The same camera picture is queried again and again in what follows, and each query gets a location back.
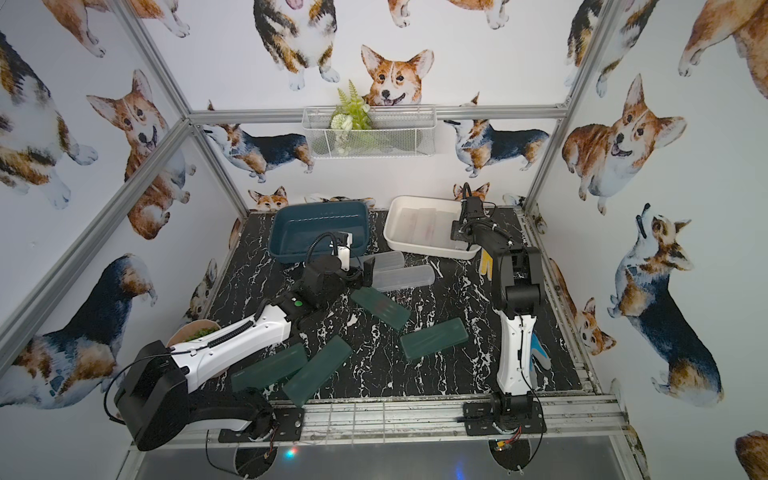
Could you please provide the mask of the clear pencil case with pens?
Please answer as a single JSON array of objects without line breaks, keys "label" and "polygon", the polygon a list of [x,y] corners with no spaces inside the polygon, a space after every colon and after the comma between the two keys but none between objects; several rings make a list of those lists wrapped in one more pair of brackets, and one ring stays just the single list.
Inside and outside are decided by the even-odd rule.
[{"label": "clear pencil case with pens", "polygon": [[395,224],[393,239],[401,243],[412,243],[417,221],[417,209],[402,209],[398,221]]}]

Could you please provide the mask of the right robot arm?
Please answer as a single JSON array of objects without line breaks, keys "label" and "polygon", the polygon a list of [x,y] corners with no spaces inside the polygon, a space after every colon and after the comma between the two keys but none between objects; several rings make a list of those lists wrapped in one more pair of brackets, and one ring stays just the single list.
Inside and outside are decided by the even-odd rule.
[{"label": "right robot arm", "polygon": [[485,212],[484,201],[468,184],[459,189],[461,211],[452,222],[450,238],[477,245],[490,255],[491,305],[501,322],[499,391],[492,396],[491,418],[501,430],[534,419],[531,381],[534,327],[545,299],[542,255],[513,238]]}]

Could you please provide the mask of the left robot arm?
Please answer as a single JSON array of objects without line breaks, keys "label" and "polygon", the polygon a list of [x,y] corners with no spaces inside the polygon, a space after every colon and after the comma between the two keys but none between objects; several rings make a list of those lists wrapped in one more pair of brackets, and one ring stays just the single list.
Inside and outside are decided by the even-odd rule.
[{"label": "left robot arm", "polygon": [[293,340],[302,321],[347,290],[371,286],[374,268],[372,257],[344,266],[336,256],[321,255],[290,290],[264,301],[254,314],[192,341],[144,346],[125,367],[114,397],[134,445],[151,451],[190,430],[223,429],[255,439],[269,435],[274,410],[256,389],[204,391],[202,385],[262,349]]}]

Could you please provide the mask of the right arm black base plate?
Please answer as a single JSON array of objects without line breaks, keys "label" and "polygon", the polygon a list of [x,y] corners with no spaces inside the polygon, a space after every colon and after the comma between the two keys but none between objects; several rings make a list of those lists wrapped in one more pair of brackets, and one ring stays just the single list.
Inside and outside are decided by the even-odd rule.
[{"label": "right arm black base plate", "polygon": [[463,404],[462,415],[457,421],[464,425],[468,436],[512,436],[517,431],[544,434],[548,430],[542,406],[537,401],[531,405],[513,406],[511,410],[492,402],[468,402]]}]

